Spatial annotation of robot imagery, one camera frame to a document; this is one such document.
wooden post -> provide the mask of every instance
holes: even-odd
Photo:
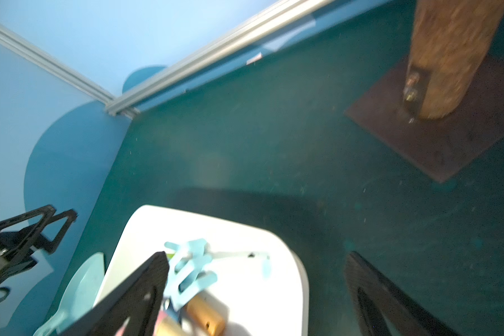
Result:
[[[503,14],[504,0],[418,0],[403,91],[411,112],[437,119],[457,107]]]

teal floor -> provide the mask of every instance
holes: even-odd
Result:
[[[407,54],[413,10],[390,3],[135,118],[61,290],[153,204],[281,237],[308,273],[310,335],[359,335],[352,250],[457,332],[504,335],[504,139],[440,185],[343,115]]]

light blue wall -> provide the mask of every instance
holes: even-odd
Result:
[[[0,336],[43,323],[129,123],[0,45],[0,220],[47,204],[78,212],[54,254],[35,252],[33,269],[3,283]]]
[[[129,74],[170,66],[276,0],[0,0],[0,23],[121,94]]]

metal bolt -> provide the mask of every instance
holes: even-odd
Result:
[[[420,74],[417,72],[411,72],[409,76],[407,76],[407,82],[405,82],[405,85],[411,87],[414,84],[418,83],[419,80],[420,80]]]
[[[413,88],[405,88],[403,90],[403,99],[407,102],[412,102],[414,101],[418,96],[418,91],[416,91]]]

metal bracket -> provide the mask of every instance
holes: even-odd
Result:
[[[431,71],[410,66],[403,88],[403,108],[413,117],[418,117],[430,83]]]
[[[168,258],[154,253],[62,336],[151,336],[168,277]]]
[[[29,270],[36,265],[37,261],[32,258],[35,249],[42,248],[49,254],[55,252],[69,226],[77,218],[77,213],[74,210],[68,210],[54,216],[55,212],[54,207],[46,205],[20,216],[0,221],[0,284],[8,277]],[[1,232],[7,227],[37,216],[42,217],[36,224],[29,225],[17,232]],[[66,218],[66,222],[52,241],[41,234],[47,225],[63,218]]]
[[[358,253],[347,256],[344,274],[363,336],[391,336],[383,316],[402,336],[459,336]]]

